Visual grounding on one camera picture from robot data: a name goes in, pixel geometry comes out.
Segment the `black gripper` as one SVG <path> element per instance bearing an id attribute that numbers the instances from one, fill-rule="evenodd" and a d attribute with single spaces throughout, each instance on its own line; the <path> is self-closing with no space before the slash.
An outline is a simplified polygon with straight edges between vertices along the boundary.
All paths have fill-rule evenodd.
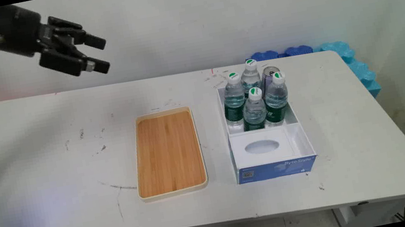
<path id="1" fill-rule="evenodd" d="M 72 21 L 49 16 L 47 23 L 41 24 L 38 12 L 13 4 L 0 6 L 0 51 L 26 57 L 41 53 L 40 66 L 72 76 L 78 77 L 82 72 L 107 74 L 107 61 L 60 52 L 82 44 L 103 50 L 106 40 L 87 33 L 82 25 Z"/>

